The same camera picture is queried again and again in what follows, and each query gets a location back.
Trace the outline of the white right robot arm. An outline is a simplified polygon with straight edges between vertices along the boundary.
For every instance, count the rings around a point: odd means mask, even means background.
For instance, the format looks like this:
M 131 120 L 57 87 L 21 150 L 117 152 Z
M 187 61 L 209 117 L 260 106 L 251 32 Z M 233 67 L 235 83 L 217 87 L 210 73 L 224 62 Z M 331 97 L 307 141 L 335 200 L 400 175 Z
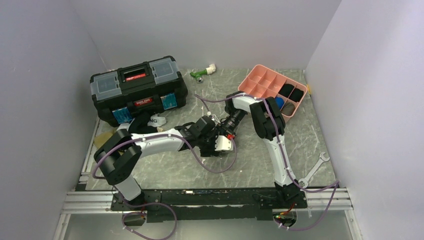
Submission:
M 286 122 L 274 97 L 255 97 L 242 91 L 229 94 L 223 100 L 225 111 L 235 123 L 236 113 L 250 114 L 256 135 L 263 140 L 274 170 L 275 201 L 287 208 L 291 204 L 304 208 L 306 195 L 289 161 L 285 143 Z

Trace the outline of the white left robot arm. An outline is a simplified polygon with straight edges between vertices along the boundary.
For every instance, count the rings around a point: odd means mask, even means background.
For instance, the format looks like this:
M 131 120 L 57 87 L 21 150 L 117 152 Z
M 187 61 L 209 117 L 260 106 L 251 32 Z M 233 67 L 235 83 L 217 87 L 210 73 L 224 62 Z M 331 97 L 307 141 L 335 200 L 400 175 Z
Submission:
M 144 193 L 132 176 L 138 160 L 163 152 L 204 147 L 215 137 L 215 127 L 211 117 L 204 115 L 196 122 L 163 132 L 130 134 L 126 129 L 120 129 L 95 152 L 96 167 L 107 183 L 120 191 L 124 204 L 137 210 L 144 203 Z

